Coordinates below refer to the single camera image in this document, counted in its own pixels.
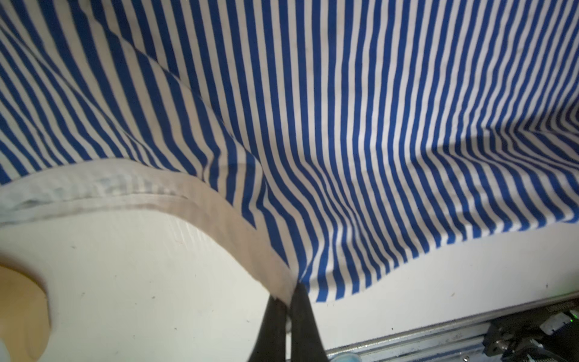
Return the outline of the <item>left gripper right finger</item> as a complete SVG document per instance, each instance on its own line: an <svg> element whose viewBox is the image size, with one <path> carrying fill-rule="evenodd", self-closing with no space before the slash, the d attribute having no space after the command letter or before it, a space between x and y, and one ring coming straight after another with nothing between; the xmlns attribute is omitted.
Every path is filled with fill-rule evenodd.
<svg viewBox="0 0 579 362"><path fill-rule="evenodd" d="M329 362L304 284L297 284L289 307L292 362Z"/></svg>

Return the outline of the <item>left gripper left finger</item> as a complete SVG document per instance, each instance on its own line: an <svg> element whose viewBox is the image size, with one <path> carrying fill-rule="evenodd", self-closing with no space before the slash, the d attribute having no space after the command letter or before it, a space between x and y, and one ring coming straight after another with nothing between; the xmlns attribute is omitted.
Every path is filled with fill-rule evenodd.
<svg viewBox="0 0 579 362"><path fill-rule="evenodd" d="M249 362L286 360L287 317L287 306L279 299L269 297Z"/></svg>

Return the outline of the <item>blue striped tank top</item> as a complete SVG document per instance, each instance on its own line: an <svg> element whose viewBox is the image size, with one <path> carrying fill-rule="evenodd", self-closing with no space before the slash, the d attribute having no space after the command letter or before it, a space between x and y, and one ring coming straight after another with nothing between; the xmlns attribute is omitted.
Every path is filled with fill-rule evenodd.
<svg viewBox="0 0 579 362"><path fill-rule="evenodd" d="M578 220L576 1L3 1L1 223L172 214L274 296Z"/></svg>

